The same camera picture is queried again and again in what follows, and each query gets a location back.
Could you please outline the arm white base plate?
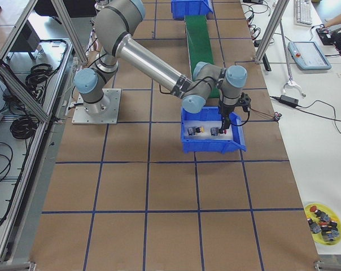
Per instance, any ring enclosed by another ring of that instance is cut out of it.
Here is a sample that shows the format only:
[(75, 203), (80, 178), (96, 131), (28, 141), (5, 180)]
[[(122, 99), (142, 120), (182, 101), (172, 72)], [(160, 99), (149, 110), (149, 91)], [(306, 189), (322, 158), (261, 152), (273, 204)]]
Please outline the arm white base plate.
[(72, 124), (75, 125), (116, 125), (119, 116), (121, 101), (121, 89), (103, 89), (104, 95), (98, 103), (88, 104), (83, 101), (81, 95), (78, 96), (73, 113)]

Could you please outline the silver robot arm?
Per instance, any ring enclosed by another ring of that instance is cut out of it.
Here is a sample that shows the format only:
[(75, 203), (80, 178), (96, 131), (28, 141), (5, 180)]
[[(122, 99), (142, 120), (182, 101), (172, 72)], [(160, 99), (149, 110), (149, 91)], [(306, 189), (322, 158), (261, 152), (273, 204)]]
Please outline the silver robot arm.
[(100, 56), (89, 67), (78, 71), (74, 80), (87, 114), (96, 116), (108, 110), (110, 99), (103, 87), (117, 72), (118, 59), (127, 61), (168, 89), (167, 93), (181, 99), (182, 108), (189, 113), (200, 112), (211, 91), (218, 89), (220, 133), (232, 125), (230, 114), (236, 107), (250, 112), (251, 99), (242, 91), (247, 79), (244, 67), (232, 65), (221, 68), (198, 62), (192, 79), (187, 78), (133, 39), (132, 35), (145, 13), (142, 1), (111, 1), (98, 11), (94, 27), (102, 45)]

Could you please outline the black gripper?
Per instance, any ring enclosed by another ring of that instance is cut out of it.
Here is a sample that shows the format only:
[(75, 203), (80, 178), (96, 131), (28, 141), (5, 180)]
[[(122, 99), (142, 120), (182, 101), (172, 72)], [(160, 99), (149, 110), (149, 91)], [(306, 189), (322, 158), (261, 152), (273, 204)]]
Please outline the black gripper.
[(227, 130), (230, 127), (230, 114), (234, 111), (236, 107), (242, 107), (243, 111), (247, 113), (247, 119), (243, 122), (243, 124), (247, 123), (250, 118), (250, 110), (251, 110), (251, 98), (246, 93), (242, 93), (241, 96), (237, 99), (234, 105), (227, 105), (224, 102), (224, 97), (222, 97), (218, 101), (218, 113), (221, 115), (221, 134), (226, 134)]

